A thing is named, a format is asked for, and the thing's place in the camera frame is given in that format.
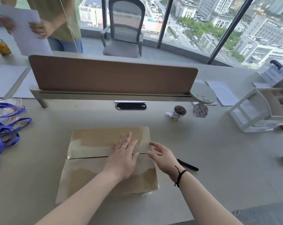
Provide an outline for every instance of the green shirt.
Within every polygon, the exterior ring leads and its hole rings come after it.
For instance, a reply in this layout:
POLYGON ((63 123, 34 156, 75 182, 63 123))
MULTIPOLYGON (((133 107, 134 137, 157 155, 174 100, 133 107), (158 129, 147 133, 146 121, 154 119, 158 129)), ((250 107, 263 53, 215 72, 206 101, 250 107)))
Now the green shirt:
MULTIPOLYGON (((27 0, 31 9, 35 9, 39 12, 40 18, 46 21, 53 20, 59 13, 63 12, 63 7, 60 0, 27 0)), ((80 20, 79 10, 77 1, 75 1, 75 10, 71 16, 68 17, 68 22, 62 24, 57 28, 52 37, 72 42, 72 34, 74 39, 79 39, 81 37, 80 27, 78 21, 80 20)))

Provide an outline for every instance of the tape roll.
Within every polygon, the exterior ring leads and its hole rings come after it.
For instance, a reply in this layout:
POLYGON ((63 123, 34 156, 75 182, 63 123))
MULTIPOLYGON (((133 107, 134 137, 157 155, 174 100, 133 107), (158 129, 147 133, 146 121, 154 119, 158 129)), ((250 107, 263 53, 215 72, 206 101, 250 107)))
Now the tape roll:
POLYGON ((179 121, 186 115, 186 109, 183 106, 175 106, 173 110, 166 112, 166 115, 172 119, 179 121))
POLYGON ((192 111, 194 117, 205 118, 208 114, 208 107, 205 104, 196 104, 192 111))

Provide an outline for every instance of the cardboard box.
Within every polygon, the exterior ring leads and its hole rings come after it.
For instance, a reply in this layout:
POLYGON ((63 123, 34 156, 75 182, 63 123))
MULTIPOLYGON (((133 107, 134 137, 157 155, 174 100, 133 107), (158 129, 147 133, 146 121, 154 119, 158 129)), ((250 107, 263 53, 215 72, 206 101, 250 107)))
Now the cardboard box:
MULTIPOLYGON (((131 131, 131 141, 138 140, 133 153, 152 150, 148 127, 98 128, 75 130, 65 166, 61 173, 56 203, 61 203, 100 173, 122 133, 131 131)), ((139 155, 133 174, 120 182, 110 196, 147 193, 158 189, 155 162, 147 154, 139 155)))

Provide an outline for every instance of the office chair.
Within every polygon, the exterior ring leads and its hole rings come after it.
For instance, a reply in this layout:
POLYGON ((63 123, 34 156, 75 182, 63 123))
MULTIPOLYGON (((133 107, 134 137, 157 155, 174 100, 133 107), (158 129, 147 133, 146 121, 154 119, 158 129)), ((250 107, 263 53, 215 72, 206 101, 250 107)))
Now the office chair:
POLYGON ((144 38, 142 25, 145 6, 140 0, 109 0, 110 26, 101 32, 103 55, 126 58, 142 56, 144 38), (104 35, 110 28, 111 39, 105 43, 104 35))

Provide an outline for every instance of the bracelet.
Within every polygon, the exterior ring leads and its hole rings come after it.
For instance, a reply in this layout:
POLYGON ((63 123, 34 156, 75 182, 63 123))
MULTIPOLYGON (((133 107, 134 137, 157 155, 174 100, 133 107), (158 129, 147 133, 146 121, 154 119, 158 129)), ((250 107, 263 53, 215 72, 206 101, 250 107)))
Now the bracelet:
POLYGON ((175 186, 177 185, 177 187, 179 188, 179 182, 180 182, 180 179, 181 179, 181 177, 182 177, 182 174, 184 174, 184 172, 185 172, 185 171, 188 171, 188 170, 184 170, 184 171, 182 171, 182 172, 180 173, 178 167, 176 167, 176 168, 177 168, 177 170, 178 170, 178 172, 179 172, 179 176, 178 176, 178 178, 177 178, 177 182, 175 183, 175 186))

